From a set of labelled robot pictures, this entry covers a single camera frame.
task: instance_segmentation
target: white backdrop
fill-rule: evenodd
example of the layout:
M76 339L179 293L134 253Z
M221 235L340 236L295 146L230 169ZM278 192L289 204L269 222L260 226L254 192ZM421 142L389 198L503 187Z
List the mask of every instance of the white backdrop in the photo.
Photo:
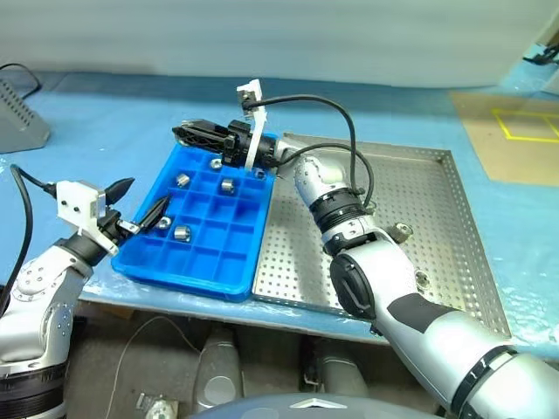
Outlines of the white backdrop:
M0 0L0 60L40 69L497 83L557 0Z

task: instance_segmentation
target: blue plastic tray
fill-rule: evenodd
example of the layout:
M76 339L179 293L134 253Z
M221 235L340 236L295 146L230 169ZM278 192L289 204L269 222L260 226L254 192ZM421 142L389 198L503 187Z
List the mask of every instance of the blue plastic tray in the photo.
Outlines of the blue plastic tray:
M274 175L264 179L242 168L210 167L217 155L175 146L149 191L135 221L161 196L171 194L167 230L152 229L132 237L113 258L113 268L134 280L195 292L219 299L242 301L252 288ZM185 188L176 177L190 177ZM221 191L223 179L232 179L233 195ZM177 225L188 225L190 243L173 238Z

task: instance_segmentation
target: cardboard sheet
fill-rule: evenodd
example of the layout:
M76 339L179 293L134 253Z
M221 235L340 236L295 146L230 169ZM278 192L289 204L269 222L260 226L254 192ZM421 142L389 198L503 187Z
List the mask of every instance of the cardboard sheet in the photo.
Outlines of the cardboard sheet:
M559 186L559 102L451 93L490 179Z

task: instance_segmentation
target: perforated metal tray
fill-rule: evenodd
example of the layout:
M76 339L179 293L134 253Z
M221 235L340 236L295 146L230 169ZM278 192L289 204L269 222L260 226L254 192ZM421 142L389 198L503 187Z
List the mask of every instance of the perforated metal tray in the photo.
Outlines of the perforated metal tray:
M307 144L336 141L295 134L285 137ZM376 224L386 228L403 222L414 230L402 247L427 274L429 286L422 290L424 296L464 310L510 336L451 152L375 143L359 143L359 149L375 170ZM349 172L346 152L320 153L346 165ZM358 186L366 186L361 164L356 179ZM320 232L298 197L293 178L280 175L273 187L252 292L257 299L347 315L330 281L330 260L322 252Z

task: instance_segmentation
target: white bracket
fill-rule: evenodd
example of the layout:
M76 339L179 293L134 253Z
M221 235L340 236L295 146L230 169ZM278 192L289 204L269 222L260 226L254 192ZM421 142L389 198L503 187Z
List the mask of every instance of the white bracket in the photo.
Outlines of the white bracket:
M246 96L252 100L262 100L262 89L258 79L251 80L248 84L237 87L237 92L242 98ZM252 165L259 149L260 137L266 123L266 109L263 106L258 106L253 108L250 114L254 118L254 129L252 130L251 145L246 154L245 170L247 171L252 170Z
M58 216L87 236L112 256L119 252L116 244L104 236L97 226L105 216L105 191L85 182L61 181L56 184Z

